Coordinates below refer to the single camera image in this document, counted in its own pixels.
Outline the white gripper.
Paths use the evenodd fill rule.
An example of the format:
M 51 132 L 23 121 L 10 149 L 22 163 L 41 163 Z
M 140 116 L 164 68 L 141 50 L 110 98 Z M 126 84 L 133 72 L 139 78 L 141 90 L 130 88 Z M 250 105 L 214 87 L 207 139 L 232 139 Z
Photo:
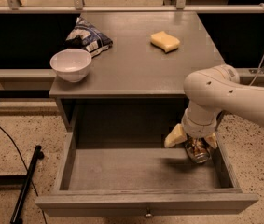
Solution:
M 206 143 L 217 149 L 217 140 L 214 133 L 217 125 L 218 109 L 205 110 L 187 108 L 182 118 L 182 125 L 176 124 L 164 140 L 166 148 L 181 144 L 187 140 L 187 135 L 193 138 L 204 138 Z

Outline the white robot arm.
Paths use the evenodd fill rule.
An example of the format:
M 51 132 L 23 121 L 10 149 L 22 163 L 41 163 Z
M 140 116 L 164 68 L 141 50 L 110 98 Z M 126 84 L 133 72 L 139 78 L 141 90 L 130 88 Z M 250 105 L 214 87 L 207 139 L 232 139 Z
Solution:
M 189 74 L 184 80 L 184 92 L 188 108 L 165 138 L 166 147 L 201 138 L 216 148 L 216 118 L 221 111 L 264 127 L 264 87 L 241 84 L 238 72 L 230 65 Z

